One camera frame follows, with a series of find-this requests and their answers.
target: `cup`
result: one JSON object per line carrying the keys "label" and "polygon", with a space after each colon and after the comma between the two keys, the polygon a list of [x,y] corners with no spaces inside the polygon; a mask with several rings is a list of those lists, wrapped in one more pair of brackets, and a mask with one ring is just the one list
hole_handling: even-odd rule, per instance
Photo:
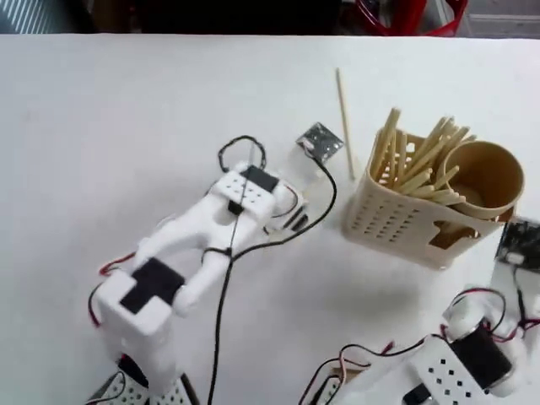
{"label": "cup", "polygon": [[448,153],[437,178],[459,166],[446,187],[467,200],[452,208],[470,217],[493,219],[516,205],[523,191],[524,175],[517,159],[495,143],[462,143]]}

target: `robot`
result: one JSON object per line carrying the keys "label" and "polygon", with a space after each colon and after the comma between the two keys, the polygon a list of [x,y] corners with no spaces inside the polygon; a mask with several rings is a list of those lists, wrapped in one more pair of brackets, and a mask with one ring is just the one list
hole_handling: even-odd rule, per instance
{"label": "robot", "polygon": [[[231,170],[224,168],[224,150],[246,138],[261,149],[261,164],[240,162]],[[233,257],[262,230],[297,235],[314,225],[307,224],[308,202],[302,192],[322,170],[334,185],[333,205],[335,183],[324,164],[342,146],[339,138],[317,123],[296,141],[279,172],[265,169],[264,149],[254,138],[239,137],[219,151],[225,174],[202,200],[141,240],[131,268],[112,272],[94,291],[105,346],[121,372],[88,404],[114,400],[198,403],[186,374],[171,355],[173,315],[188,316],[204,293],[223,278]],[[202,252],[202,266],[190,279],[158,258],[188,248]]]}
{"label": "robot", "polygon": [[339,391],[339,377],[328,378],[311,403],[482,404],[517,391],[527,380],[540,335],[539,237],[540,224],[512,219],[489,288],[469,286],[452,301],[442,336],[428,336],[405,354],[375,359]]}

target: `beige plastic holder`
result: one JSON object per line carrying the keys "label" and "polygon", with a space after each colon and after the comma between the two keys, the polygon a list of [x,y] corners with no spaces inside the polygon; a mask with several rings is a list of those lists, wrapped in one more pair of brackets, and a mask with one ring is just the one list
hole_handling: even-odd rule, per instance
{"label": "beige plastic holder", "polygon": [[[407,162],[423,141],[407,135]],[[376,142],[343,222],[343,234],[353,242],[428,267],[445,268],[513,214],[511,207],[494,219],[477,219],[435,202],[394,192],[384,186],[389,178],[390,152],[386,152],[380,166],[380,182],[375,182],[370,174],[377,155],[375,147]],[[394,159],[400,159],[399,151]]]}

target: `white table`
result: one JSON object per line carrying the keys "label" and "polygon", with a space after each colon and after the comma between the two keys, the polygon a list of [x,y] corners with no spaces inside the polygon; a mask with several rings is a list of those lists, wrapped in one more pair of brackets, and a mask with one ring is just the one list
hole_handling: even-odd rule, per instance
{"label": "white table", "polygon": [[[416,133],[453,114],[521,161],[520,213],[538,218],[540,41],[0,36],[0,55],[5,404],[79,403],[104,381],[113,364],[86,313],[97,267],[197,201],[232,137],[259,138],[276,167],[315,121],[342,136],[337,66],[364,164],[391,106]],[[465,282],[489,280],[499,233],[443,273],[345,241],[353,188],[338,168],[338,203],[322,226],[238,262],[216,404],[296,403],[343,344],[413,343]],[[195,267],[198,254],[188,256],[177,262]],[[218,294],[176,322],[178,358],[203,402]],[[533,398],[529,386],[501,403]]]}

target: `wire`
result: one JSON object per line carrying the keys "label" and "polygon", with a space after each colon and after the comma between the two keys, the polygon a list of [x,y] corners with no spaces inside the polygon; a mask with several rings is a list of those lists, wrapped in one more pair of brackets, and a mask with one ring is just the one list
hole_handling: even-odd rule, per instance
{"label": "wire", "polygon": [[224,173],[227,173],[230,169],[224,165],[223,163],[223,155],[225,153],[225,151],[230,148],[231,146],[233,146],[235,143],[237,143],[238,141],[241,141],[241,140],[248,140],[248,141],[251,141],[251,147],[253,147],[253,145],[256,145],[259,150],[261,151],[261,163],[259,164],[259,169],[264,169],[266,166],[267,166],[267,151],[266,149],[264,148],[264,146],[262,146],[262,144],[257,141],[254,137],[250,137],[249,135],[242,135],[242,136],[239,136],[239,137],[236,137],[232,140],[230,140],[228,143],[226,143],[219,151],[218,151],[218,163],[219,163],[219,168],[221,169],[221,171],[223,171]]}
{"label": "wire", "polygon": [[332,177],[332,175],[330,174],[328,169],[324,166],[324,164],[321,163],[320,160],[318,160],[317,158],[313,158],[313,157],[311,157],[310,159],[312,159],[316,163],[316,165],[319,166],[319,169],[322,170],[322,172],[327,176],[328,180],[332,184],[332,200],[328,204],[327,209],[324,211],[324,213],[322,213],[322,215],[319,218],[317,218],[311,224],[307,225],[305,228],[299,230],[298,232],[296,232],[295,234],[292,234],[291,236],[289,236],[287,238],[284,238],[282,240],[276,240],[274,242],[268,242],[268,243],[261,243],[259,245],[253,245],[253,246],[250,246],[247,249],[235,254],[233,256],[233,261],[234,262],[236,262],[238,259],[240,259],[241,257],[243,257],[244,255],[246,255],[247,253],[249,253],[251,251],[256,251],[258,249],[264,249],[266,247],[284,245],[285,243],[287,243],[287,242],[289,242],[289,241],[291,241],[293,239],[298,238],[300,235],[303,235],[305,232],[307,232],[311,228],[317,226],[324,218],[327,217],[327,215],[330,213],[330,211],[332,211],[332,208],[333,208],[334,204],[336,203],[336,197],[338,196],[338,186],[336,186],[336,182],[335,182],[334,178]]}
{"label": "wire", "polygon": [[112,401],[113,399],[117,399],[118,397],[120,397],[120,395],[126,390],[126,375],[123,371],[117,371],[112,380],[115,380],[118,375],[121,375],[122,386],[121,390],[114,397],[90,399],[83,405],[95,405],[96,403]]}
{"label": "wire", "polygon": [[[332,184],[332,199],[331,199],[330,203],[328,204],[327,209],[322,213],[322,215],[319,218],[317,218],[311,224],[307,225],[305,228],[299,230],[295,234],[292,234],[291,236],[289,236],[287,238],[284,238],[282,240],[277,240],[277,241],[274,241],[274,242],[261,243],[261,244],[258,244],[258,245],[250,246],[250,247],[246,248],[245,250],[240,251],[239,253],[231,256],[231,258],[230,258],[229,266],[227,267],[227,272],[225,274],[225,280],[224,280],[223,288],[221,290],[221,295],[219,297],[218,314],[216,316],[213,370],[212,370],[212,380],[210,382],[210,390],[209,390],[209,394],[208,394],[208,402],[207,402],[208,405],[212,404],[213,394],[214,394],[214,391],[215,391],[215,384],[216,384],[216,379],[217,379],[217,374],[218,374],[218,362],[219,362],[221,318],[222,318],[222,315],[223,315],[223,307],[224,307],[225,297],[227,295],[227,288],[229,287],[229,282],[230,282],[230,277],[231,277],[231,273],[232,273],[232,269],[233,269],[233,264],[237,260],[239,260],[240,258],[242,258],[243,256],[245,256],[247,253],[249,253],[251,251],[255,251],[255,250],[258,250],[258,249],[264,249],[266,247],[284,245],[285,243],[287,243],[287,242],[289,242],[289,241],[291,241],[293,239],[296,239],[300,235],[303,235],[305,232],[307,232],[311,228],[318,225],[330,213],[330,211],[332,210],[332,208],[333,208],[333,206],[334,206],[334,204],[336,202],[336,197],[338,196],[338,187],[336,185],[336,182],[334,181],[334,178],[332,177],[332,174],[328,171],[328,169],[318,159],[316,159],[314,157],[310,157],[310,159],[312,159],[317,164],[317,166],[319,166],[319,168],[327,176],[328,180]],[[242,191],[242,196],[243,196],[244,191],[246,189],[246,184],[247,184],[248,177],[249,177],[249,175],[246,175],[246,182],[244,183],[244,190]],[[232,240],[231,240],[231,247],[227,251],[223,251],[221,249],[212,248],[212,247],[208,248],[208,249],[205,249],[204,253],[206,253],[207,251],[216,251],[216,252],[223,253],[223,254],[226,254],[226,255],[232,255]]]}
{"label": "wire", "polygon": [[527,320],[527,310],[525,309],[525,300],[523,299],[523,290],[521,289],[518,281],[517,281],[517,266],[514,266],[512,269],[512,278],[514,279],[514,286],[516,287],[516,293],[517,293],[517,306],[520,311],[520,320],[517,323],[519,327],[523,327],[525,321]]}
{"label": "wire", "polygon": [[[250,163],[251,163],[252,153],[253,153],[253,145],[251,146],[251,150],[250,150]],[[240,195],[240,205],[242,205],[242,202],[244,201],[244,196],[246,194],[246,188],[247,188],[247,182],[250,179],[251,168],[252,166],[250,165],[246,172],[246,180],[244,181],[244,186],[242,187],[242,194]],[[215,331],[214,331],[212,380],[210,381],[210,389],[208,391],[208,405],[211,405],[213,402],[213,394],[215,393],[216,380],[218,378],[219,349],[221,345],[221,319],[223,317],[223,308],[225,304],[225,297],[227,295],[227,289],[229,288],[230,275],[232,273],[233,264],[235,262],[232,257],[232,249],[233,249],[233,244],[235,242],[235,235],[236,235],[239,219],[240,219],[240,215],[237,215],[236,220],[235,220],[235,225],[233,227],[232,235],[230,237],[229,249],[227,249],[226,251],[226,254],[229,256],[229,266],[227,267],[227,271],[225,273],[225,280],[223,282],[223,287],[221,289],[221,295],[219,296],[218,313],[216,314],[216,325],[215,325]]]}
{"label": "wire", "polygon": [[505,319],[505,315],[506,315],[506,298],[500,291],[497,291],[496,289],[488,289],[488,288],[485,288],[485,287],[475,287],[475,288],[472,288],[472,289],[464,289],[461,293],[459,293],[458,295],[456,295],[456,297],[454,297],[454,299],[452,300],[452,302],[450,304],[450,307],[456,305],[459,301],[461,301],[463,298],[465,298],[465,296],[467,296],[469,294],[476,294],[476,293],[494,294],[494,295],[497,295],[500,298],[500,300],[502,301],[503,310],[502,310],[502,313],[500,315],[500,319],[495,324],[493,329],[489,330],[491,333],[493,333],[493,332],[495,332],[495,330],[498,327],[500,327],[500,324],[503,323],[503,320]]}
{"label": "wire", "polygon": [[98,321],[98,318],[95,316],[94,309],[92,308],[92,299],[94,298],[95,292],[98,290],[98,288],[102,284],[103,283],[99,283],[98,285],[96,285],[94,289],[92,290],[92,292],[90,293],[90,295],[88,296],[88,315],[90,316],[90,320],[92,321],[95,327],[100,327],[101,322]]}
{"label": "wire", "polygon": [[118,259],[113,260],[112,262],[106,263],[99,270],[100,276],[109,277],[111,275],[111,271],[114,269],[114,266],[116,264],[127,262],[128,260],[133,259],[134,257],[135,257],[135,252],[132,251],[130,254],[125,255],[124,257],[120,257]]}
{"label": "wire", "polygon": [[328,401],[326,402],[326,405],[328,403],[330,403],[332,401],[332,399],[334,399],[334,397],[338,394],[339,390],[343,386],[343,383],[347,380],[347,368],[345,367],[344,355],[345,355],[345,351],[348,348],[361,348],[362,350],[368,352],[369,354],[373,354],[376,357],[396,357],[396,356],[400,356],[402,354],[408,353],[408,352],[410,352],[412,350],[415,350],[416,348],[419,348],[420,346],[422,346],[424,344],[425,339],[429,338],[429,337],[438,338],[438,339],[443,340],[445,343],[448,343],[446,341],[446,339],[444,337],[442,337],[441,335],[431,333],[430,335],[427,335],[426,337],[423,337],[420,340],[418,340],[414,345],[409,346],[408,348],[404,348],[402,350],[398,350],[396,352],[392,352],[392,353],[377,353],[375,350],[371,350],[370,348],[366,348],[365,346],[363,346],[361,344],[356,344],[356,343],[350,343],[350,344],[347,344],[347,345],[343,346],[341,348],[341,350],[339,351],[339,364],[340,364],[340,368],[341,368],[341,375],[340,375],[340,378],[339,378],[339,382],[337,384],[337,389],[330,396],[330,398],[328,398]]}
{"label": "wire", "polygon": [[284,217],[285,215],[289,215],[298,206],[298,201],[300,200],[300,198],[298,197],[298,194],[296,193],[296,191],[293,190],[291,187],[287,186],[286,184],[285,184],[285,187],[287,187],[287,189],[290,192],[292,192],[293,195],[294,195],[293,205],[291,205],[291,207],[287,211],[285,211],[284,213],[279,213],[279,214],[273,215],[272,218],[281,218],[281,217]]}
{"label": "wire", "polygon": [[[307,387],[305,388],[304,392],[302,393],[302,397],[298,401],[299,405],[302,404],[302,402],[305,400],[305,397],[310,392],[310,389],[313,387],[313,383],[315,382],[315,380],[316,380],[317,376],[319,375],[319,373],[321,372],[322,368],[325,365],[330,364],[332,361],[338,361],[338,360],[339,360],[338,357],[334,357],[333,359],[325,360],[324,362],[322,362],[321,365],[319,365],[319,367],[317,367],[317,370],[315,371],[315,374],[311,377],[310,382],[308,383]],[[370,363],[368,363],[368,364],[356,363],[356,362],[354,362],[352,360],[349,360],[349,359],[344,359],[343,361],[345,361],[345,363],[349,363],[351,365],[356,365],[357,367],[361,367],[363,369],[366,368],[366,367],[369,367],[371,365]]]}

